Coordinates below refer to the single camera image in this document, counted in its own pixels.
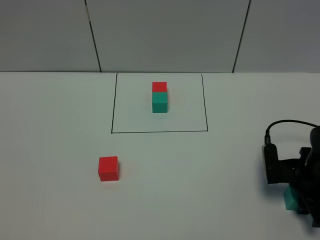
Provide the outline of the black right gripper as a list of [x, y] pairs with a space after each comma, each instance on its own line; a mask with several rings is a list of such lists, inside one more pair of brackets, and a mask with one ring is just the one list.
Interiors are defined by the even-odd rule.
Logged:
[[302, 147], [290, 186], [298, 193], [300, 215], [310, 214], [312, 227], [320, 227], [320, 154], [311, 147]]

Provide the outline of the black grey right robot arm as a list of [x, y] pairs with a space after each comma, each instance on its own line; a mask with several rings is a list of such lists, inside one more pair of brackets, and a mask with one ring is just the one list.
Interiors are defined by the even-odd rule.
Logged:
[[292, 182], [306, 209], [312, 216], [312, 226], [320, 226], [320, 128], [310, 132], [311, 150], [299, 163]]

